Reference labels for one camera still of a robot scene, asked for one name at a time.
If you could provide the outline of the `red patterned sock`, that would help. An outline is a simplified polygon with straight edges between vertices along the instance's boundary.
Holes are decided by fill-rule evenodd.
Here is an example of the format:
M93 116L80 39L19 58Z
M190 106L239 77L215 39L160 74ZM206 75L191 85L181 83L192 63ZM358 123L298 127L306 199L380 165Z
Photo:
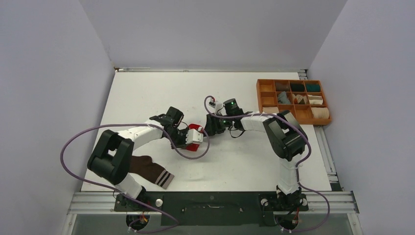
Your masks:
M203 143L203 128L198 124L190 124L189 130L186 134L186 147L185 149L188 151L196 152Z

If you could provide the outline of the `grey sock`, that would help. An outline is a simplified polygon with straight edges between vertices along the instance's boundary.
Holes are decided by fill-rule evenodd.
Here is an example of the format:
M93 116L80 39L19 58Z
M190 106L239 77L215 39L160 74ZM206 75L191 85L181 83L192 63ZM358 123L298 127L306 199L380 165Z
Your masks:
M291 101L288 98L287 92L282 91L277 95L277 100L279 104L290 105Z

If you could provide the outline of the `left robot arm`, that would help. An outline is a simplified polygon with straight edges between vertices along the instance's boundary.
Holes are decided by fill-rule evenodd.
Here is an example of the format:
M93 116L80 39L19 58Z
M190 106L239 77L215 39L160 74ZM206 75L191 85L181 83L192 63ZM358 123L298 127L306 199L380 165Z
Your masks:
M127 205L135 211L144 208L145 188L129 173L133 151L151 141L170 137L173 146L185 149L201 143L203 136L197 129L179 129L183 113L170 107L166 114L150 117L142 126L114 132L104 131L87 163L87 168L128 195Z

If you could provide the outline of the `teal rolled sock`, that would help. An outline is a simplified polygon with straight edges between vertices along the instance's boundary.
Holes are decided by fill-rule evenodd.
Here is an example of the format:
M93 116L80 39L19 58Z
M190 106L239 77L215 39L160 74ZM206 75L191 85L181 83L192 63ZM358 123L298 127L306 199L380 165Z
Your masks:
M305 88L308 93L320 93L321 87L319 84L306 84Z

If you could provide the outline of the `brown striped sock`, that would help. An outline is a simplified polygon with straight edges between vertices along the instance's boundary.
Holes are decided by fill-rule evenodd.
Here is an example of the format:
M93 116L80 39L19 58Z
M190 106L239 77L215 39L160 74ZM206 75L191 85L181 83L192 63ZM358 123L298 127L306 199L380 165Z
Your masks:
M163 166L153 162L150 156L132 156L129 172L135 173L163 189L167 189L175 177Z

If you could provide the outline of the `aluminium frame rail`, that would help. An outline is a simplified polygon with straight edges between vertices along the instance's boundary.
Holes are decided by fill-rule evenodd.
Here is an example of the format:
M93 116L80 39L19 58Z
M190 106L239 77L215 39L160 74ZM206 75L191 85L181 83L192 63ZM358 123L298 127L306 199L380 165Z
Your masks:
M307 213L325 213L326 201L322 196L306 191L309 210ZM352 191L324 191L322 194L328 199L330 213L358 213L358 206ZM82 191L76 192L71 200L68 214L138 214L137 211L116 211L115 196L109 191Z

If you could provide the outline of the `brown rolled sock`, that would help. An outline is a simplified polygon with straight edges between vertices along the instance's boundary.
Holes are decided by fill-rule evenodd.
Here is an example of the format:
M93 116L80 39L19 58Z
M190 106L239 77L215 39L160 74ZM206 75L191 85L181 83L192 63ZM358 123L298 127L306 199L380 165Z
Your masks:
M277 92L289 92L291 90L289 83L275 82Z

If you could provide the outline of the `wooden compartment tray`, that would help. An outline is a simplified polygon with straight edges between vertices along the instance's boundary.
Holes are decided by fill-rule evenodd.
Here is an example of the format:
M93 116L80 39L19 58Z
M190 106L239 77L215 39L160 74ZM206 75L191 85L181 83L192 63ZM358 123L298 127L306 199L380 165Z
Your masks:
M328 125L332 122L319 80L259 79L256 90L262 113L289 111L300 124Z

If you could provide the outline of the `black rolled sock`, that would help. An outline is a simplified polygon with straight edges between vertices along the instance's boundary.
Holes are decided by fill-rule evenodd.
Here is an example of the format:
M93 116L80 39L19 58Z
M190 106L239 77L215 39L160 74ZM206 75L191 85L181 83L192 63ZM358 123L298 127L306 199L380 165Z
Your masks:
M292 92L305 92L305 86L300 83L291 83L290 88Z

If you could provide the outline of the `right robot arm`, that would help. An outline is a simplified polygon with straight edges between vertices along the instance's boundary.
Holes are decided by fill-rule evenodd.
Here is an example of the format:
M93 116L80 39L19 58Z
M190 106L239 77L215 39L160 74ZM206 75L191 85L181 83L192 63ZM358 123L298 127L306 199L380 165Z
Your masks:
M208 95L204 100L208 111L205 130L207 135L222 134L226 130L263 132L267 135L274 153L279 160L279 180L277 184L277 205L290 209L296 203L295 192L300 191L298 167L305 148L310 148L308 137L300 124L289 111L281 113L244 112L234 98L225 102L217 101Z

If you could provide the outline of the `argyle rolled sock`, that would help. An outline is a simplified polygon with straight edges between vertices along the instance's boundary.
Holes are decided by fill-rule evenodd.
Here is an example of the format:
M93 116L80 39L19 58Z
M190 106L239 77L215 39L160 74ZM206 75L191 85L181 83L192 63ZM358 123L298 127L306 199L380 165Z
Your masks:
M293 104L296 105L308 105L308 99L307 95L301 95L301 94L291 94Z

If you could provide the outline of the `beige rolled sock right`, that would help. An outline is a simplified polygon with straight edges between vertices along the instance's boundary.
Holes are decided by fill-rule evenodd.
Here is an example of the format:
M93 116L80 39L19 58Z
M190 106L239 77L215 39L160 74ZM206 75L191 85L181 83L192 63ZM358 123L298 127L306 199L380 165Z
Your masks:
M329 119L330 112L328 108L311 107L314 119Z

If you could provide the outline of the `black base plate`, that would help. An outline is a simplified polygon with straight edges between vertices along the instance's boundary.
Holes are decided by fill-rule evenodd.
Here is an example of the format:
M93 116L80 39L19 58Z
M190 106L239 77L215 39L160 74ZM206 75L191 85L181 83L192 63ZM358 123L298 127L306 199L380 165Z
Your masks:
M260 192L148 192L144 203L165 212L161 225L272 226L293 219L309 206L304 194L286 199L274 191Z

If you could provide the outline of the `cream striped rolled sock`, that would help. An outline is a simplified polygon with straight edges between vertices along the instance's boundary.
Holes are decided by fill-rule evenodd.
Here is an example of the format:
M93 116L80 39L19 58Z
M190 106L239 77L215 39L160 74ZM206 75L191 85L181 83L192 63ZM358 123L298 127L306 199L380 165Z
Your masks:
M310 105L323 105L324 104L323 97L319 95L308 95L307 99Z

